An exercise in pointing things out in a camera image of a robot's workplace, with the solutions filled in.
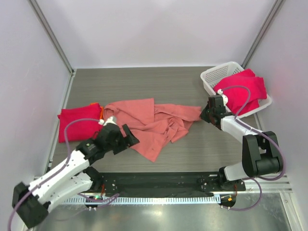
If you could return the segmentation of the salmon pink t-shirt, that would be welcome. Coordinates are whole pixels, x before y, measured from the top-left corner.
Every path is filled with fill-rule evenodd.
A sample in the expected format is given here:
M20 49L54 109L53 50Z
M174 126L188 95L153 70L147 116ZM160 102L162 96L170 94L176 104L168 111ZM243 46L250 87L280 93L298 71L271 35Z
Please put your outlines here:
M168 143L189 133L200 113L200 106L156 104L149 98L110 103L104 107L103 117L115 116L119 126L126 124L140 141L132 149L154 162Z

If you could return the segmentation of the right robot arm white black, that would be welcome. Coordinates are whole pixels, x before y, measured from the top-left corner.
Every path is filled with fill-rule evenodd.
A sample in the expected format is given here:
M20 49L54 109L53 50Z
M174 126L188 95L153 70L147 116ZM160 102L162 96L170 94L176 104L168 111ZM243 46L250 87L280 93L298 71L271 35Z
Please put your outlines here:
M274 181L284 175L284 157L278 145L276 134L264 132L249 126L233 113L228 112L221 95L210 96L200 118L219 130L232 135L242 144L241 162L221 167L217 185L222 190L230 189L244 179L263 178L264 175L280 173Z

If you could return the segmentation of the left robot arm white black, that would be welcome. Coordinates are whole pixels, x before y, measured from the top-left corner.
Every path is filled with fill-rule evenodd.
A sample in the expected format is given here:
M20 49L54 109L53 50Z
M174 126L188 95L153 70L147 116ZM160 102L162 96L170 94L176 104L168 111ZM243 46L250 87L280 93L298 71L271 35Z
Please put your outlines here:
M118 154L140 141L126 124L105 122L93 138L82 141L54 169L28 185L20 182L14 187L12 207L27 228L39 225L48 214L66 199L82 192L97 192L103 176L91 165L107 152Z

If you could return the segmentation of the white plastic laundry basket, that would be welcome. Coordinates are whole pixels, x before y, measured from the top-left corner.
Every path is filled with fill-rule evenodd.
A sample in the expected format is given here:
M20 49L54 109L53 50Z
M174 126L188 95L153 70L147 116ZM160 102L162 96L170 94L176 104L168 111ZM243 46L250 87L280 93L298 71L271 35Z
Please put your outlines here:
M219 90L228 97L227 110L243 118L253 115L272 103L267 94L264 78L251 69L243 69L237 62L227 62L200 74L204 89L209 95Z

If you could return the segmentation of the crimson t-shirt in basket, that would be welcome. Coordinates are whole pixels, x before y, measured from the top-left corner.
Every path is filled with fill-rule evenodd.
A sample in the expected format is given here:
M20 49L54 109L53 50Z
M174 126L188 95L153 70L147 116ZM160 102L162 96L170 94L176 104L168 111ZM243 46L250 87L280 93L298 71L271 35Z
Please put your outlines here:
M259 101L267 99L264 79L258 77L251 69L223 78L213 90L222 89L228 97L227 106L232 113L248 113L259 107Z

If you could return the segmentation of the folded crimson t-shirt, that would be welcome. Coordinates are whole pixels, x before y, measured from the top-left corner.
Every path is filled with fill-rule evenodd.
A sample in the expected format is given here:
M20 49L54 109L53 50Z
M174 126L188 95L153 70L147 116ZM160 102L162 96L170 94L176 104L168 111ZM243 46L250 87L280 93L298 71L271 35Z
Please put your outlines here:
M69 126L67 129L68 141L82 141L89 139L95 132L99 131L102 126L98 124L99 119L95 118L90 105L73 109L62 109L61 113L58 115L58 119L60 120L58 142L65 142L64 129L69 123L79 119L90 118L95 119L96 122L83 120Z

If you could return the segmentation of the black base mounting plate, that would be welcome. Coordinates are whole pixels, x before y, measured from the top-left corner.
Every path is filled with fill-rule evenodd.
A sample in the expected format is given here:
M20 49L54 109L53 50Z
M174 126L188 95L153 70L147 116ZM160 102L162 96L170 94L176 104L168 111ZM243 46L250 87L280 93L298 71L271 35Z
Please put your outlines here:
M122 197L169 197L177 194L244 192L242 180L226 181L217 171L211 172L107 172L100 173L95 190Z

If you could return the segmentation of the perforated aluminium rail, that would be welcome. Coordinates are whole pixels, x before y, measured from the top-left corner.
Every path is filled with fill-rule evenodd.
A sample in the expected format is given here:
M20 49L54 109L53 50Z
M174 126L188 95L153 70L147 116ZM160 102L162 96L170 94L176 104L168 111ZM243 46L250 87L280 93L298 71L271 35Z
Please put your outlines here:
M220 204L219 194L211 197L191 197L191 198L129 198L118 197L111 205L175 205L175 204ZM86 200L79 195L65 200L63 205L100 205L102 202Z

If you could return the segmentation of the right aluminium frame post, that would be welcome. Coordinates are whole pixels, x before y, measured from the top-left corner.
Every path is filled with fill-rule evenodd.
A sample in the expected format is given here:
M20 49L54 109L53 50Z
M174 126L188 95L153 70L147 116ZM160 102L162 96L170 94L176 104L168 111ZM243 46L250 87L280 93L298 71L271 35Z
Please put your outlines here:
M260 46L263 38L265 37L266 33L268 32L271 24L275 20L276 16L278 15L280 9L284 5L284 0L275 0L272 7L270 8L269 13L267 14L260 30L258 31L252 45L250 46L247 55L245 56L241 67L247 68L248 64L250 63L251 59L253 58L257 48Z

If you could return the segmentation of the aluminium frame post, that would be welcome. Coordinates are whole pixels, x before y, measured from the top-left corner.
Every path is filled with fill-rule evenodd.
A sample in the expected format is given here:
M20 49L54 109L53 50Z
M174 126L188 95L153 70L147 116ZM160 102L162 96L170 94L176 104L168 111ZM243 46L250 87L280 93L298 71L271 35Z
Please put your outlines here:
M278 15L280 9L284 5L284 0L275 0L272 7L270 8L269 13L267 14L260 30L258 31L252 45L250 46L247 55L245 56L241 67L247 68L248 64L250 63L251 59L253 58L257 48L260 46L263 38L265 37L266 33L268 32L271 24L275 20L276 16Z
M45 17L41 7L39 6L38 2L36 0L28 0L28 3L32 7L35 15L37 16L38 20L40 21L43 29L45 30L47 36L49 37L51 43L53 44L55 50L57 51L58 55L60 56L62 62L64 63L66 69L70 73L70 75L73 75L74 69L71 66L67 56L65 55L58 39L56 38L47 18Z

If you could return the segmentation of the left aluminium frame post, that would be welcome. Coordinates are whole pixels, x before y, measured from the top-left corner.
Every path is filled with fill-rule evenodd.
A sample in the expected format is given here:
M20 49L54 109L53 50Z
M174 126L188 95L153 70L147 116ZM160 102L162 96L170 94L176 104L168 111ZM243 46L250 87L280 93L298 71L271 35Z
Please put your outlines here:
M47 18L45 17L41 7L39 6L38 2L36 0L28 0L28 3L32 7L35 15L37 16L38 20L40 21L43 29L45 30L47 36L49 37L51 43L53 44L55 50L57 51L58 55L60 56L62 62L64 63L66 69L70 73L70 75L73 75L74 69L71 66L67 56L65 55L58 39L56 38Z

